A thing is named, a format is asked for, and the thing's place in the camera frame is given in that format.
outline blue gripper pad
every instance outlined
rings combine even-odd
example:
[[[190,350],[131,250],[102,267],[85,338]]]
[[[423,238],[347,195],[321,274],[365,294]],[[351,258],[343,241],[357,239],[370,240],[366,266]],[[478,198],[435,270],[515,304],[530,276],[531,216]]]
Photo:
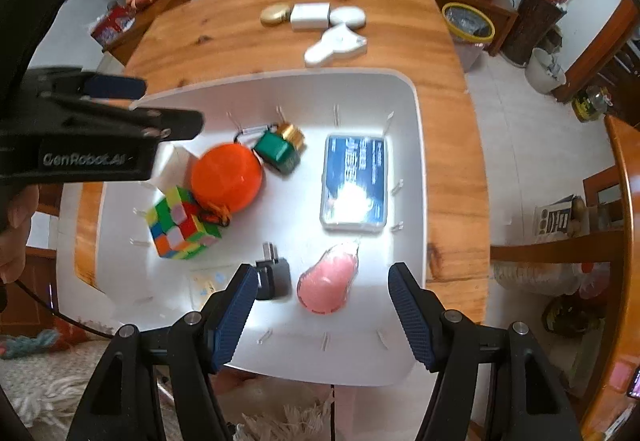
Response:
[[[241,276],[241,270],[246,271],[238,281],[236,277]],[[252,266],[241,265],[225,289],[226,292],[232,292],[232,294],[225,295],[230,298],[213,334],[211,367],[215,373],[234,356],[244,324],[258,293],[257,271]]]
[[[415,285],[413,292],[409,290],[407,284]],[[412,295],[415,290],[420,291],[420,286],[407,267],[402,263],[397,263],[389,268],[388,287],[389,296],[394,303],[398,318],[400,318],[406,339],[414,352],[414,358],[430,369],[435,362],[435,355],[431,347],[431,330]]]

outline finger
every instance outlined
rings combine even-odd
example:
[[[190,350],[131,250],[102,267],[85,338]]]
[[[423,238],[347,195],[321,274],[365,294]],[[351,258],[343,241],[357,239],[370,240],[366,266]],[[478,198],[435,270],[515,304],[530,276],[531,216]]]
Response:
[[[26,254],[24,249],[17,257],[14,257],[12,261],[4,264],[0,268],[0,277],[5,284],[15,282],[20,278],[20,275],[24,271],[24,264],[26,263]]]
[[[0,233],[0,273],[19,255],[24,255],[24,247],[31,231],[31,219],[24,220],[18,228],[6,228]]]
[[[38,207],[40,191],[37,185],[25,186],[9,202],[7,218],[13,228],[18,228],[27,218],[33,215]]]

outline gold cap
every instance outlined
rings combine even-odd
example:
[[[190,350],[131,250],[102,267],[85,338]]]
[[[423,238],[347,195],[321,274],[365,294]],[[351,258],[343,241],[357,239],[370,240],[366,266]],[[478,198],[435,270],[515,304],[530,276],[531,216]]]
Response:
[[[260,13],[260,22],[265,26],[277,26],[287,20],[291,15],[290,4],[273,4],[266,7]]]
[[[279,135],[284,141],[293,145],[293,148],[300,151],[305,144],[305,135],[295,125],[283,121],[278,125],[274,134]]]

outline screw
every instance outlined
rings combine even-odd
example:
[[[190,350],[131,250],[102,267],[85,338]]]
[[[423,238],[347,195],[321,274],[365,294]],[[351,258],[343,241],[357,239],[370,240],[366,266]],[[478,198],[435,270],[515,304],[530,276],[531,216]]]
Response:
[[[191,311],[184,316],[184,321],[187,325],[194,326],[196,325],[202,318],[202,315],[197,311]]]
[[[444,312],[444,317],[447,322],[451,322],[452,324],[457,324],[462,322],[462,313],[460,311],[456,311],[455,309],[447,309]]]
[[[136,332],[135,326],[132,326],[131,324],[127,324],[120,328],[120,331],[118,331],[118,334],[122,338],[129,338],[135,332]]]
[[[147,127],[142,131],[142,137],[160,137],[160,131],[153,127]]]
[[[513,330],[516,331],[519,335],[524,336],[529,332],[529,326],[527,326],[524,322],[514,322],[511,327],[513,327]]]

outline cable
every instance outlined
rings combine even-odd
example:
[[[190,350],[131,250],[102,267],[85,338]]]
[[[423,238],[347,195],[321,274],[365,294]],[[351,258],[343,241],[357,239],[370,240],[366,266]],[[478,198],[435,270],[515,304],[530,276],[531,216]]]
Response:
[[[333,385],[331,385],[331,397],[331,441],[335,441],[335,387]]]
[[[108,340],[111,340],[113,338],[113,335],[104,333],[102,331],[98,331],[97,329],[92,329],[89,326],[86,326],[84,324],[81,324],[80,322],[76,322],[75,320],[73,320],[72,318],[69,318],[66,315],[63,315],[62,313],[56,311],[55,309],[50,308],[47,303],[42,300],[38,295],[36,295],[33,291],[31,291],[31,289],[29,289],[27,286],[25,286],[22,282],[20,282],[19,280],[15,281],[15,284],[22,289],[25,293],[27,293],[31,298],[33,298],[34,300],[36,300],[36,302],[38,304],[40,304],[42,307],[44,307],[44,309],[46,309],[47,311],[49,311],[53,316],[57,316],[58,318],[60,318],[61,320],[64,320],[65,322],[70,323],[71,325],[74,325],[76,327],[79,327],[81,329],[84,329],[86,332],[91,333],[92,335],[97,335],[97,336],[101,336],[102,338],[106,338]]]

